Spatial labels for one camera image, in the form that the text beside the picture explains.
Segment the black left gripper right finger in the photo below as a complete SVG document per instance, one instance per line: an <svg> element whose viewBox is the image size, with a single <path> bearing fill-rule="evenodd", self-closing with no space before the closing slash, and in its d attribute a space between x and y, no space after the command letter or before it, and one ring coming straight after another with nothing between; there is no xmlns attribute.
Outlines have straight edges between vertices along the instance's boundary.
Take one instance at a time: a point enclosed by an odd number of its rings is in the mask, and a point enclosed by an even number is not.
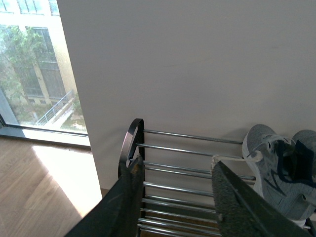
<svg viewBox="0 0 316 237"><path fill-rule="evenodd" d="M311 233L271 207L214 156L212 190L220 233L224 237L309 237Z"/></svg>

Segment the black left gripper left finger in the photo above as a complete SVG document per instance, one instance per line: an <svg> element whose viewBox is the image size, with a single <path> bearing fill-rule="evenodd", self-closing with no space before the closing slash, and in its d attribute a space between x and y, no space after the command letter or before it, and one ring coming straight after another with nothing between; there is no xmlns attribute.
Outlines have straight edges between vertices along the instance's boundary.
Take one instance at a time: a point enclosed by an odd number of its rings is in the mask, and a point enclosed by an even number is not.
<svg viewBox="0 0 316 237"><path fill-rule="evenodd" d="M135 237L143 197L144 164L138 156L129 166L119 165L121 176L102 200L67 237Z"/></svg>

